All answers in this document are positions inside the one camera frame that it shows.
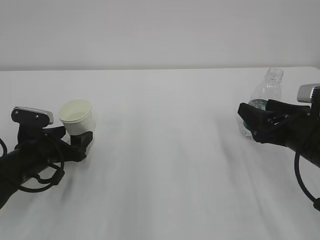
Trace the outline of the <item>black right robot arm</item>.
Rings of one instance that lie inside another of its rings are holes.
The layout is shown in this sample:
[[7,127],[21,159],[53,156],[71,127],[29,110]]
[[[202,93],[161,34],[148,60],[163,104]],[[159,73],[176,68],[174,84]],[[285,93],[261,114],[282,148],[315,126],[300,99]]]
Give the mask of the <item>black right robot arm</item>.
[[302,157],[320,166],[320,118],[311,114],[310,106],[270,99],[265,110],[241,103],[237,113],[254,141],[300,150]]

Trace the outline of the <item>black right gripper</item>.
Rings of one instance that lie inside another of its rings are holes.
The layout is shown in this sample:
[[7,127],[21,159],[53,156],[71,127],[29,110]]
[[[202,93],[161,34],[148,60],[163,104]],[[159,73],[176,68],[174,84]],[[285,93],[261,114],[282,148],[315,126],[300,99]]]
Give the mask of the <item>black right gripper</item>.
[[256,142],[293,150],[309,133],[315,133],[320,125],[320,117],[312,115],[309,106],[274,99],[267,101],[265,110],[241,103],[237,113]]

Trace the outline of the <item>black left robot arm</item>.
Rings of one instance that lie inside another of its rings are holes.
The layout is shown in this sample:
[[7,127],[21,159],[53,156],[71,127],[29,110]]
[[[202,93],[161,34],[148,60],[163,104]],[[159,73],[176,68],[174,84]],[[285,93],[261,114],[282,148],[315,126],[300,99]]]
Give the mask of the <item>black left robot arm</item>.
[[20,126],[17,145],[8,152],[0,145],[0,205],[3,207],[17,191],[41,193],[60,183],[66,162],[81,162],[93,141],[93,132],[72,135],[70,143],[63,141],[65,127],[32,128]]

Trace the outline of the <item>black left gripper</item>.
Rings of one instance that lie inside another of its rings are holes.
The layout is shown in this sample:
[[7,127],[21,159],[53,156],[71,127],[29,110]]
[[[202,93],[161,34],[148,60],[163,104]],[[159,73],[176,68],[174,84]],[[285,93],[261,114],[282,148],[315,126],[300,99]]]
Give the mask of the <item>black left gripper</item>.
[[44,162],[60,163],[81,162],[87,157],[87,148],[94,139],[94,133],[87,131],[79,135],[70,136],[70,144],[61,140],[66,135],[64,126],[43,128],[42,136],[39,139],[39,152]]

